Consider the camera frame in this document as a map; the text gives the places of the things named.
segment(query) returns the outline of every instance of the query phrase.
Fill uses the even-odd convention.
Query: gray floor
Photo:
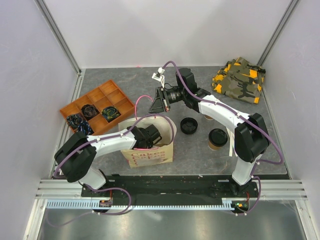
[[[88,210],[47,209],[52,224]],[[294,201],[260,201],[248,216],[214,210],[132,210],[90,214],[63,226],[43,221],[39,240],[305,240]]]
[[[156,67],[143,68],[102,68],[87,69],[84,75],[80,95],[98,87],[105,81],[113,79],[116,84],[136,102],[139,96],[147,94],[155,96],[155,88],[160,83],[151,79]],[[199,87],[212,91],[212,77],[217,73],[219,67],[191,67],[195,80]],[[175,71],[168,67],[165,71],[165,81],[176,85]],[[259,113],[264,117],[270,136],[275,139],[275,131],[268,114],[265,99],[262,97],[259,104],[250,104],[230,97],[213,93],[215,97],[231,107],[244,113]],[[138,104],[138,116],[147,114],[151,101],[142,99]],[[121,152],[113,152],[96,159],[92,166],[101,169],[105,174],[120,175],[230,175],[236,166],[236,157],[229,157],[229,143],[219,151],[212,151],[208,147],[208,134],[214,128],[226,129],[217,121],[209,121],[203,115],[187,108],[183,102],[174,103],[171,110],[166,113],[176,124],[177,134],[174,140],[174,158],[172,163],[164,163],[154,166],[137,167],[130,169]],[[180,130],[180,121],[183,118],[192,117],[198,122],[198,130],[193,135],[185,135]],[[263,159],[279,161],[275,149],[270,146],[263,154]],[[284,165],[271,165],[262,163],[256,169],[256,174],[286,174]]]

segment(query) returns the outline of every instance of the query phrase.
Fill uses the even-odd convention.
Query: folded camouflage fabric
[[[212,79],[213,90],[244,102],[259,103],[266,70],[242,57],[228,61]]]

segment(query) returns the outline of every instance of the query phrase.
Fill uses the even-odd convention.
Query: wooden compartment box
[[[99,112],[98,115],[87,121],[94,131],[92,135],[104,134],[118,123],[124,121],[135,111],[135,105],[124,92],[114,83],[114,81],[108,80],[67,106],[61,108],[60,113],[66,122],[68,122],[67,117],[71,114],[79,114],[85,119],[81,108],[86,104],[94,105]],[[104,108],[110,106],[117,108],[121,115],[111,122],[108,122],[101,113]]]

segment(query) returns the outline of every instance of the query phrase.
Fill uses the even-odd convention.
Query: white backdrop
[[[81,68],[256,63],[290,0],[45,0]]]
[[[0,232],[21,240],[77,75],[33,0],[0,2]]]
[[[269,57],[264,89],[289,172],[301,179],[320,228],[320,2],[300,1]]]

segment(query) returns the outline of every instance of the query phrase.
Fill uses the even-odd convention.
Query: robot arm
[[[76,152],[61,166],[66,180],[69,183],[80,181],[94,189],[99,189],[106,183],[106,179],[99,170],[91,167],[94,159],[119,150],[149,149],[162,139],[158,129],[153,124],[146,128],[135,126],[130,132],[126,133],[127,131],[127,129],[124,129],[100,136],[86,136],[82,132],[73,134],[54,155],[58,164],[77,147],[87,142],[92,141],[92,143]]]
[[[235,115],[226,107],[223,107],[222,104],[219,104],[222,102],[211,95],[210,92],[197,87],[195,77],[189,68],[180,68],[179,72],[188,89],[203,101],[195,99],[186,91],[176,73],[177,86],[173,86],[170,89],[158,87],[149,113],[168,112],[171,108],[170,104],[183,101],[188,108],[207,115],[226,126],[227,129],[234,133],[234,150],[238,155],[232,178],[238,186],[245,185],[251,179],[256,160],[262,156],[270,143],[258,130],[252,128],[238,116],[242,116],[268,133],[263,117],[258,113],[249,115],[227,106],[237,112],[237,115]],[[160,68],[152,78],[159,78],[162,73],[163,69]]]

